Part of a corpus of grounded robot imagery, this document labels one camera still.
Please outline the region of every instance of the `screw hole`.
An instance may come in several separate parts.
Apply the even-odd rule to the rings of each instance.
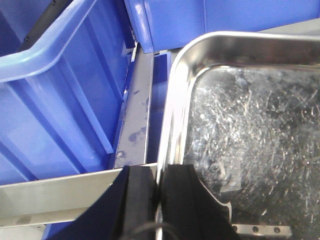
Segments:
[[[252,228],[252,231],[253,231],[254,233],[257,233],[257,232],[259,232],[259,228],[258,228],[257,226],[254,226],[254,227]]]
[[[278,228],[278,227],[275,227],[275,228],[273,229],[273,231],[274,231],[276,234],[279,234],[279,233],[281,232],[280,228]]]

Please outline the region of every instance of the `metal plate with holes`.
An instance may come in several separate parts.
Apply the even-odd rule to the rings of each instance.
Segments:
[[[193,164],[246,235],[259,224],[261,235],[282,226],[318,237],[319,64],[317,37],[216,32],[189,43],[171,68],[159,173]]]
[[[232,227],[240,235],[278,238],[290,238],[292,236],[289,226],[233,224]]]

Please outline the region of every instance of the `black cable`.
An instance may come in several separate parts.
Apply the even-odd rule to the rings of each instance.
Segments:
[[[162,230],[172,236],[173,240],[181,240],[177,230],[166,222],[146,222],[134,229],[124,233],[119,240],[132,240],[134,237],[149,231],[156,231],[162,228]]]

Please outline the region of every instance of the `blue plastic crate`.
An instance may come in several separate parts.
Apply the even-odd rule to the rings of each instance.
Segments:
[[[74,0],[14,53],[49,0],[0,1],[0,184],[105,170],[133,45],[124,3]]]
[[[320,0],[125,0],[145,53],[213,31],[261,31],[319,18]]]

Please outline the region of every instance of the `smudge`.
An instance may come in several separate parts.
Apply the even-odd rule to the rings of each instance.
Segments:
[[[137,140],[137,133],[135,132],[129,136],[129,141],[134,143],[136,140]]]
[[[117,154],[116,154],[116,157],[119,158],[119,159],[125,159],[127,157],[126,155],[126,152],[125,151],[119,151]]]

